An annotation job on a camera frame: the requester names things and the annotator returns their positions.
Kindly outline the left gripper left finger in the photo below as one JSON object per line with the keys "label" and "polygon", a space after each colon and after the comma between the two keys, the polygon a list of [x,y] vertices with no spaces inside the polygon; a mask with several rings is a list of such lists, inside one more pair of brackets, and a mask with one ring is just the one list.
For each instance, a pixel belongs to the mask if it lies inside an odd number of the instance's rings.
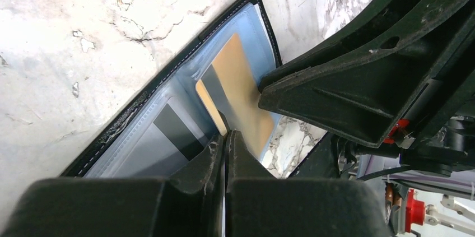
{"label": "left gripper left finger", "polygon": [[51,178],[21,196],[2,236],[217,236],[224,139],[169,178]]}

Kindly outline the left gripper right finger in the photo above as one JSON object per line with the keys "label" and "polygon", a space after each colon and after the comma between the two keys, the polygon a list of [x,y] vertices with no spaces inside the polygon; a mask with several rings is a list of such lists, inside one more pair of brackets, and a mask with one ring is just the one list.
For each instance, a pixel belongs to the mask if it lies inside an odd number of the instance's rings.
{"label": "left gripper right finger", "polygon": [[286,179],[274,177],[239,131],[226,139],[226,236],[391,236],[375,193],[337,176],[326,134]]}

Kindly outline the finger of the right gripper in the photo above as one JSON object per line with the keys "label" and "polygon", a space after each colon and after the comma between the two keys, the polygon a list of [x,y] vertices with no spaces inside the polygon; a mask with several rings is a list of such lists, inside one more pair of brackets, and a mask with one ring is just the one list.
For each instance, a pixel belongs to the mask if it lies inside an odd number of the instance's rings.
{"label": "finger of the right gripper", "polygon": [[307,52],[267,74],[259,89],[293,73],[327,63],[372,41],[402,19],[420,0],[372,0],[352,21]]}
{"label": "finger of the right gripper", "polygon": [[474,29],[474,0],[420,0],[387,31],[261,90],[262,109],[379,147]]}

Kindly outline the black leather card holder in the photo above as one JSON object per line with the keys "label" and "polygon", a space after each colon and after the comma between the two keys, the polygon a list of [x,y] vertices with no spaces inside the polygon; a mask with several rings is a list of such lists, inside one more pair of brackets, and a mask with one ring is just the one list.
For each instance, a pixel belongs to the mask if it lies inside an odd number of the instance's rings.
{"label": "black leather card holder", "polygon": [[262,0],[236,0],[190,41],[101,131],[64,170],[75,178],[120,178],[114,172],[158,113],[160,104],[172,96],[194,104],[211,116],[195,85],[214,57],[238,34],[256,82],[282,65],[274,32]]}

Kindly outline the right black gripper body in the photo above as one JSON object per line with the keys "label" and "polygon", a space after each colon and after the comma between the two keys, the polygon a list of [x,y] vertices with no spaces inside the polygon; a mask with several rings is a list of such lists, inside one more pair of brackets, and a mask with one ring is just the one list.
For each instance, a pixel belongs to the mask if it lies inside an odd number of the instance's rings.
{"label": "right black gripper body", "polygon": [[379,148],[352,146],[352,154],[397,159],[375,174],[417,171],[450,177],[474,169],[474,91],[422,91]]}

